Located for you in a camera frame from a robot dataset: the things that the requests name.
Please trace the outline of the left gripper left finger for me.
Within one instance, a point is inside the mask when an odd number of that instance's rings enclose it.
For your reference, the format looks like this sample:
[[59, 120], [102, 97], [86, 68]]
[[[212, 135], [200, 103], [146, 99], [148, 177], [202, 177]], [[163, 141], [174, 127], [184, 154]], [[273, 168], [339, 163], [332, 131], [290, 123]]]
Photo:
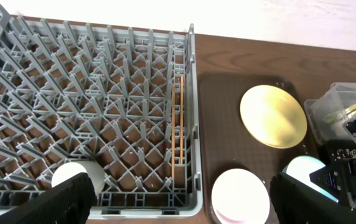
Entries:
[[95, 201], [88, 174], [81, 172], [0, 215], [0, 223], [86, 223]]

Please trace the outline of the green orange snack wrapper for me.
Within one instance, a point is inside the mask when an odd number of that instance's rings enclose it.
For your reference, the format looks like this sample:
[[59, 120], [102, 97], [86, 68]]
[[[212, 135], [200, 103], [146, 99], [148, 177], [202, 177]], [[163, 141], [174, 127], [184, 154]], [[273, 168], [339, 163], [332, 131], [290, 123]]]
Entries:
[[326, 124], [333, 124], [343, 119], [349, 119], [356, 115], [356, 103], [348, 108], [326, 115], [322, 120]]

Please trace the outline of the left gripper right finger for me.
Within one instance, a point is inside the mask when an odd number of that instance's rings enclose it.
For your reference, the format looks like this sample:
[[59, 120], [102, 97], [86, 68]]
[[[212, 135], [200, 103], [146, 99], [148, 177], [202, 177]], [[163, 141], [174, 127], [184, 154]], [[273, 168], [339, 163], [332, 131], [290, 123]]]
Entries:
[[272, 177], [269, 196], [280, 223], [356, 224], [356, 212], [283, 172]]

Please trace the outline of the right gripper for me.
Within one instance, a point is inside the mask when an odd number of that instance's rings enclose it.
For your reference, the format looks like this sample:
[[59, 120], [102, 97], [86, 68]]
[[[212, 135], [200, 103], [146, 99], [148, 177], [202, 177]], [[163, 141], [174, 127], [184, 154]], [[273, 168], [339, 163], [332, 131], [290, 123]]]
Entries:
[[356, 159], [336, 161], [310, 173], [310, 180], [356, 212]]

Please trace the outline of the light blue bowl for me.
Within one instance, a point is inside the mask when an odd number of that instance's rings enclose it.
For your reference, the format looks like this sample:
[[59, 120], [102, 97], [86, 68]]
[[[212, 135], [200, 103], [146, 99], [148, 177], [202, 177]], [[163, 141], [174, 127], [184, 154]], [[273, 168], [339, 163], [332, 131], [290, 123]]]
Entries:
[[322, 161], [316, 159], [315, 157], [297, 156], [283, 169], [283, 172], [338, 203], [339, 200], [332, 194], [311, 182], [310, 174], [325, 166], [326, 165]]

